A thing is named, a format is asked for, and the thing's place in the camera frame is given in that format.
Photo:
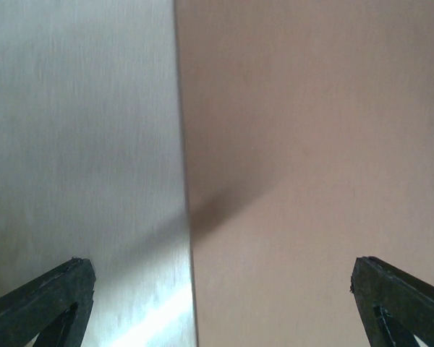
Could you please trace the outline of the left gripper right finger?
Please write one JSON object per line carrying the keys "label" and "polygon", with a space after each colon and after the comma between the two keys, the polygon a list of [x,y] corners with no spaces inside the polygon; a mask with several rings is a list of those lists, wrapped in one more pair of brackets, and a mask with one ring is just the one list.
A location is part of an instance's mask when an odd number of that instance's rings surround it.
{"label": "left gripper right finger", "polygon": [[358,257],[350,290],[371,346],[434,346],[434,286],[377,257]]}

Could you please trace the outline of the brown backing board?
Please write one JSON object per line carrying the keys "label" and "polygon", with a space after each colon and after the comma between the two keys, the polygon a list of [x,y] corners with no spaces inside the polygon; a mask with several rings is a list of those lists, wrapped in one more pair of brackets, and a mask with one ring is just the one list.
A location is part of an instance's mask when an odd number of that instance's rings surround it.
{"label": "brown backing board", "polygon": [[376,256],[434,285],[434,1],[178,1],[201,346],[366,346]]}

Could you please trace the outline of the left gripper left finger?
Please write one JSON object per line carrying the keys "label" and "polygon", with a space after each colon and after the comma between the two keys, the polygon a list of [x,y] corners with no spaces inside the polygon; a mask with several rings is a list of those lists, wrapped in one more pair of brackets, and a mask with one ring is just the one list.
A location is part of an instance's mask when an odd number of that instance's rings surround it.
{"label": "left gripper left finger", "polygon": [[72,258],[0,297],[0,346],[81,346],[95,281],[90,260]]}

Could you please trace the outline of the landscape photo print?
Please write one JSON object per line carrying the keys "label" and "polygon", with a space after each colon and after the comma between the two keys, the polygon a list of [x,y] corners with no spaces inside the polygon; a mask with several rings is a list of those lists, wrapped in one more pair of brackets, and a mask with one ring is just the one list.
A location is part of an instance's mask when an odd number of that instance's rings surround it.
{"label": "landscape photo print", "polygon": [[0,295],[73,258],[85,346],[195,346],[173,1],[0,1]]}

